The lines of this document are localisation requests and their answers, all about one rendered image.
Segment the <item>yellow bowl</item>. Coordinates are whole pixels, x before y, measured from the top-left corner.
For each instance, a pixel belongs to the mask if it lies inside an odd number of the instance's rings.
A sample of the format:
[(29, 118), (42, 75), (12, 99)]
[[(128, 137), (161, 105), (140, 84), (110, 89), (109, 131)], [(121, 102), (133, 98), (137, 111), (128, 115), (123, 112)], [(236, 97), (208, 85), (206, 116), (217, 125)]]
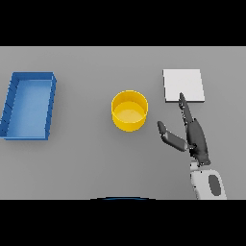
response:
[(138, 91), (123, 90), (111, 100), (111, 119), (121, 131), (138, 131), (144, 125), (147, 114), (148, 101)]

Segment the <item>blue tray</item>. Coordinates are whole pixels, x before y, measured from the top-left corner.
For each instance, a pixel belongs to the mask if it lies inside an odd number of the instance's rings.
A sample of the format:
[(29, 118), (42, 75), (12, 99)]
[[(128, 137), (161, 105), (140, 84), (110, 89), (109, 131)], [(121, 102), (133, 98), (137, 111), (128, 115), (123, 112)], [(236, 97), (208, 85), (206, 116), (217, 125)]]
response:
[(56, 83), (53, 72), (13, 72), (0, 117), (0, 138), (47, 140)]

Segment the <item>pale square measuring scale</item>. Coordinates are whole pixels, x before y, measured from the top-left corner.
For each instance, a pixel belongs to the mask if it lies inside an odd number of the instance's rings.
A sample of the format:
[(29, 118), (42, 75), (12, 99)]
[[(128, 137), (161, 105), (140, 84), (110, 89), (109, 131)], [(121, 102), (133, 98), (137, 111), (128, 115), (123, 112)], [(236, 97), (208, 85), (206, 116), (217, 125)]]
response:
[(180, 93), (187, 102), (204, 103), (201, 71), (199, 69), (163, 69), (164, 99), (167, 103), (178, 102)]

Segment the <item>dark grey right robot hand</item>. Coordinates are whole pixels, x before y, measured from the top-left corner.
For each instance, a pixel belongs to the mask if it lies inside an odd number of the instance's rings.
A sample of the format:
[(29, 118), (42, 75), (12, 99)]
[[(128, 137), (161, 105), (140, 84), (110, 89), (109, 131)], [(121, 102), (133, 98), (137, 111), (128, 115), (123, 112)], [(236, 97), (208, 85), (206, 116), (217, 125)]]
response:
[(204, 131), (196, 118), (191, 115), (184, 94), (180, 93), (179, 108), (182, 111), (186, 139), (169, 132), (165, 125), (158, 121), (161, 140), (167, 145), (181, 151), (189, 151), (192, 158), (198, 161), (199, 166), (210, 165), (209, 149)]

